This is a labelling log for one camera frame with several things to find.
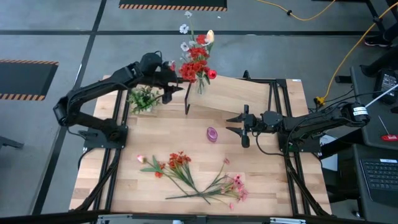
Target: shoe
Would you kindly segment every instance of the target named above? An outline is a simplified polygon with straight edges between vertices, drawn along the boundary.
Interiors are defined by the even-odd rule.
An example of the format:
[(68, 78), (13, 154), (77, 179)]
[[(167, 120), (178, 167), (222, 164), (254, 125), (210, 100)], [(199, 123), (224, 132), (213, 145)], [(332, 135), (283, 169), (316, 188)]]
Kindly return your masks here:
[(379, 46), (379, 47), (388, 47), (392, 43), (388, 40), (384, 40), (382, 35), (375, 36), (375, 37), (368, 37), (365, 38), (365, 44), (368, 46)]

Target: white daisy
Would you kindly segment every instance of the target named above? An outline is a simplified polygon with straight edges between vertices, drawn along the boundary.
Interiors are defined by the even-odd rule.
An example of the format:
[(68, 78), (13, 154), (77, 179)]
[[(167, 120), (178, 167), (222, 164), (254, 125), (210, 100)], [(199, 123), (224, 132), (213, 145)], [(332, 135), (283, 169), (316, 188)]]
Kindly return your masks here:
[(182, 44), (181, 44), (181, 49), (182, 49), (184, 52), (187, 52), (187, 51), (189, 50), (188, 44), (185, 43), (185, 42), (182, 42)]
[(187, 16), (187, 18), (189, 19), (191, 16), (192, 16), (192, 13), (191, 12), (189, 12), (189, 11), (187, 11), (187, 12), (185, 12), (185, 14), (184, 14), (185, 16)]
[(187, 34), (188, 30), (189, 30), (189, 26), (187, 26), (186, 24), (182, 24), (180, 26), (180, 33)]

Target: yellow and black striped tape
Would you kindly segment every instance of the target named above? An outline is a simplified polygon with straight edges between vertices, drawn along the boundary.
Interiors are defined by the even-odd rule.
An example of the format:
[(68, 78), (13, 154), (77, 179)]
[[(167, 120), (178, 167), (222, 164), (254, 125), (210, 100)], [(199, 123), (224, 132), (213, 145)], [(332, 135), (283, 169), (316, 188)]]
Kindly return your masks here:
[(34, 100), (34, 101), (42, 101), (42, 100), (44, 100), (44, 98), (45, 98), (44, 95), (0, 93), (0, 100)]
[(36, 64), (46, 64), (46, 65), (59, 65), (59, 62), (36, 61), (36, 60), (6, 60), (6, 59), (0, 59), (0, 63), (36, 63)]
[(167, 5), (145, 5), (145, 4), (121, 4), (120, 9), (160, 9), (160, 10), (197, 10), (197, 11), (222, 11), (227, 10), (226, 7), (213, 6), (167, 6)]

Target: small pink container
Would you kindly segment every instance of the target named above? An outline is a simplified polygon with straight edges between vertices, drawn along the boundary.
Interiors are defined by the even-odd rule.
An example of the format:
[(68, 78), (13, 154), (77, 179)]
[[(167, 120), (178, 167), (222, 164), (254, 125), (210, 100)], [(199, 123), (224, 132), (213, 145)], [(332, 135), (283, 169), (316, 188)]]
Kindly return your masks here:
[(217, 141), (218, 134), (217, 134), (216, 129), (214, 129), (212, 127), (209, 127), (207, 129), (207, 134), (206, 135), (207, 135), (207, 138), (209, 139), (209, 141), (211, 141), (211, 142), (216, 142)]

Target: wooden board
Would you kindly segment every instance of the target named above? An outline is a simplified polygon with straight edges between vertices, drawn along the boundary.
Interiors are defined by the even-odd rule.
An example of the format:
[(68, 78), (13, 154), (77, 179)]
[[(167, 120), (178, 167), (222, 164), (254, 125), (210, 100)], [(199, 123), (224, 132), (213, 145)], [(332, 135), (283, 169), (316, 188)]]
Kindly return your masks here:
[[(287, 80), (287, 84), (293, 115), (307, 114), (302, 84), (292, 80)], [(192, 105), (189, 114), (185, 115), (184, 97), (185, 91), (175, 93), (169, 104), (154, 108), (154, 117), (129, 115), (129, 135), (126, 148), (121, 154), (111, 210), (124, 213), (292, 215), (283, 158), (261, 153), (254, 144), (253, 137), (250, 137), (252, 146), (242, 148), (238, 135), (225, 129), (226, 126), (241, 125), (225, 122), (225, 119), (236, 116), (234, 113)], [(116, 92), (99, 98), (94, 115), (110, 118), (115, 99)], [(209, 142), (206, 138), (206, 129), (209, 126), (218, 132), (216, 143)], [(268, 152), (279, 151), (275, 134), (262, 134), (259, 142)], [(225, 171), (231, 175), (242, 175), (249, 190), (248, 199), (243, 203), (235, 202), (232, 211), (215, 200), (210, 200), (211, 205), (201, 198), (166, 200), (166, 197), (181, 195), (181, 191), (167, 178), (158, 179), (153, 173), (140, 172), (139, 169), (145, 166), (137, 161), (136, 156), (155, 155), (158, 160), (167, 161), (169, 154), (177, 151), (184, 151), (192, 158), (190, 167), (198, 189), (204, 189), (212, 181), (223, 159), (227, 157), (231, 164), (226, 166)], [(82, 160), (70, 208), (79, 206), (93, 190), (100, 174), (103, 154), (102, 149), (95, 149)], [(319, 161), (311, 154), (302, 154), (302, 166), (309, 191), (323, 209), (330, 213)], [(189, 190), (183, 183), (177, 182)], [(106, 186), (101, 208), (107, 189)], [(299, 210), (302, 212), (298, 189), (296, 192)], [(231, 198), (220, 199), (226, 203), (234, 202)]]
[(240, 114), (243, 105), (249, 105), (250, 113), (263, 113), (268, 107), (269, 85), (238, 80), (236, 78), (218, 75), (206, 85), (204, 95), (197, 93), (193, 83), (190, 89), (188, 102), (191, 105), (204, 106), (213, 109)]

